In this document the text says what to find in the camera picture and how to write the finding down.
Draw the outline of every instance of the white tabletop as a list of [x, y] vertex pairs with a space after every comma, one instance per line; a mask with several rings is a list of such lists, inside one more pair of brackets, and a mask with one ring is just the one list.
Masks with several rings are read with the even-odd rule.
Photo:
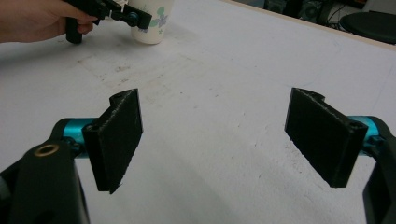
[[364, 223], [374, 160], [332, 189], [284, 132], [290, 88], [396, 130], [392, 46], [224, 1], [176, 0], [165, 38], [134, 42], [103, 21], [64, 36], [0, 45], [0, 170], [62, 118], [95, 118], [138, 88], [144, 130], [122, 186], [98, 192], [77, 160], [92, 223]]

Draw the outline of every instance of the white cup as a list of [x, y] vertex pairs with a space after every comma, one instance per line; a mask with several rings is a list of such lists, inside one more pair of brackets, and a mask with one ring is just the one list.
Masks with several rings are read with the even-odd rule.
[[132, 37], [145, 44], [158, 44], [163, 40], [163, 34], [169, 20], [174, 0], [129, 0], [128, 5], [152, 15], [147, 30], [131, 27]]

